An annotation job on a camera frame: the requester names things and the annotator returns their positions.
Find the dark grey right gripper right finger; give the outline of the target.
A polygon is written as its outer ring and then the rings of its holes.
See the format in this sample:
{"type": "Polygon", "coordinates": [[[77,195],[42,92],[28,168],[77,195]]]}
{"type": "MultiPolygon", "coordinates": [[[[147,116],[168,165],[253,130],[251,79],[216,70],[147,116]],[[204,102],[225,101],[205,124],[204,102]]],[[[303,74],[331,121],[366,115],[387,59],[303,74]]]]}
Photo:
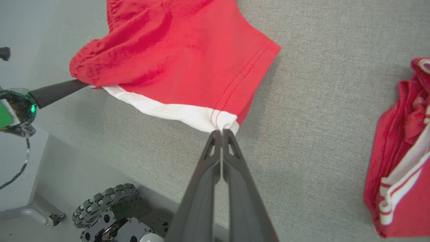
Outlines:
{"type": "Polygon", "coordinates": [[[222,132],[223,177],[229,188],[230,241],[278,242],[278,236],[231,130],[222,132]]]}

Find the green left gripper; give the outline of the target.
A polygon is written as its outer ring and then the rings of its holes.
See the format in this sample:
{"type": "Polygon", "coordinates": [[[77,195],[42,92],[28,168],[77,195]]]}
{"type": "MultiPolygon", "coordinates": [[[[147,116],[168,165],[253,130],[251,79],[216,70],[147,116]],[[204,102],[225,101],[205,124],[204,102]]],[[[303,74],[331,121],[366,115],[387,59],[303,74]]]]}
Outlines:
{"type": "Polygon", "coordinates": [[[89,84],[74,79],[31,91],[25,88],[2,88],[0,90],[1,132],[16,136],[33,136],[36,129],[32,126],[32,122],[36,117],[37,107],[45,108],[88,86],[89,84]]]}

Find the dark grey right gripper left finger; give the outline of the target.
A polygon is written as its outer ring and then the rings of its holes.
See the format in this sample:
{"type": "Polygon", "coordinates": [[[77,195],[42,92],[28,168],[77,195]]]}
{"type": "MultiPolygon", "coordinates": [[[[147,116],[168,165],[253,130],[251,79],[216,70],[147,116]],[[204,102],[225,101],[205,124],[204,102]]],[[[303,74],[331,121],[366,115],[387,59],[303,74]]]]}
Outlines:
{"type": "Polygon", "coordinates": [[[214,190],[221,176],[221,132],[210,133],[166,242],[214,241],[214,190]]]}

